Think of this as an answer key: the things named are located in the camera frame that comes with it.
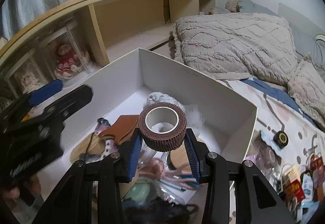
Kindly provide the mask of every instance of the white cardboard box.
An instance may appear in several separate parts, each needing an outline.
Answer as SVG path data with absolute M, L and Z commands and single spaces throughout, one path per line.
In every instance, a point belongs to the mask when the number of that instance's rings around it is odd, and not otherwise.
M 44 198 L 69 169 L 72 149 L 94 130 L 98 118 L 113 124 L 122 114 L 140 114 L 151 92 L 166 93 L 183 105 L 196 104 L 205 118 L 199 138 L 210 151 L 239 163 L 246 156 L 257 107 L 223 84 L 167 57 L 138 48 L 83 84 L 93 89 L 92 101 L 65 121 L 63 157 L 38 173 Z M 185 202 L 193 194 L 188 192 Z

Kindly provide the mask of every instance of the brown leather piece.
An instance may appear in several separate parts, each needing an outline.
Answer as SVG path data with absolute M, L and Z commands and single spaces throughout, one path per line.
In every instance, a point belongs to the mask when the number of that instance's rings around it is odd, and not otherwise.
M 99 134 L 100 138 L 114 139 L 120 145 L 127 141 L 138 125 L 139 115 L 121 115 L 115 123 Z

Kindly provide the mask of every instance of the tape roll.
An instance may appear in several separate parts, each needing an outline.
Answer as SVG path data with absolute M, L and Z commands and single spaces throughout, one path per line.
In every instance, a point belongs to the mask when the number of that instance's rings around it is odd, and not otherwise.
M 168 152 L 181 146 L 186 132 L 186 116 L 174 104 L 155 103 L 140 113 L 139 129 L 147 146 Z
M 278 131 L 276 135 L 274 135 L 273 141 L 279 146 L 280 149 L 283 149 L 288 145 L 289 138 L 284 131 Z

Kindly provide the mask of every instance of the textured pillow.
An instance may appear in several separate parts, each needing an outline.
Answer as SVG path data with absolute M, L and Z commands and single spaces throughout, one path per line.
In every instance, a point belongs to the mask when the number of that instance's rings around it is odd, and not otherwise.
M 321 40 L 316 41 L 308 33 L 300 30 L 289 23 L 294 36 L 297 58 L 300 61 L 303 57 L 310 54 L 316 70 L 325 82 L 325 43 Z
M 276 13 L 269 10 L 268 8 L 258 5 L 251 0 L 239 0 L 238 2 L 238 10 L 241 13 L 258 13 L 258 14 L 268 14 L 277 16 Z
M 303 112 L 325 128 L 325 83 L 310 55 L 299 62 L 295 75 L 288 83 L 288 94 Z
M 213 14 L 178 19 L 175 60 L 217 80 L 256 76 L 287 85 L 297 68 L 288 22 L 267 14 Z

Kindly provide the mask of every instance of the glass display case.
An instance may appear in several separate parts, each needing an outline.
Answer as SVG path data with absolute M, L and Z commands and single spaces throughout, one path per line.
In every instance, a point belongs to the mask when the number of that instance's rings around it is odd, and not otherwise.
M 13 61 L 16 63 L 5 73 L 4 80 L 16 98 L 21 94 L 37 90 L 49 82 L 36 63 L 35 48 L 27 51 L 17 61 Z
M 62 80 L 65 88 L 80 83 L 93 71 L 95 65 L 90 60 L 87 43 L 76 21 L 70 20 L 38 41 L 52 78 Z

